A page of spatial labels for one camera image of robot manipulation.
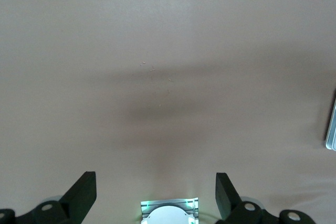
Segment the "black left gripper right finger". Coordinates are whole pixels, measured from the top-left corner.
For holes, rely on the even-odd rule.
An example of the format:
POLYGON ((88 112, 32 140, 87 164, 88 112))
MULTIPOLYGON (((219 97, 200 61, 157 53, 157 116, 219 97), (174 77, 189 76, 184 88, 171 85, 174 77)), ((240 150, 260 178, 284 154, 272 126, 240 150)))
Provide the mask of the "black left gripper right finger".
POLYGON ((216 174, 215 199, 221 216, 217 223, 315 223, 309 215, 298 210, 285 209, 277 217, 254 202, 243 201, 226 173, 216 174))

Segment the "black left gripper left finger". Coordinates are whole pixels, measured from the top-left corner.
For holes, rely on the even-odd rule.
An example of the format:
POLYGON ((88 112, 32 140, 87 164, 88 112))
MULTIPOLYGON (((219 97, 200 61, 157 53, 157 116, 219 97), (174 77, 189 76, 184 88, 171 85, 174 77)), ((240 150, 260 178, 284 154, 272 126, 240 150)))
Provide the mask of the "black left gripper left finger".
POLYGON ((21 216, 1 209, 1 223, 82 223, 95 201, 96 173, 84 172, 59 200, 41 203, 21 216))

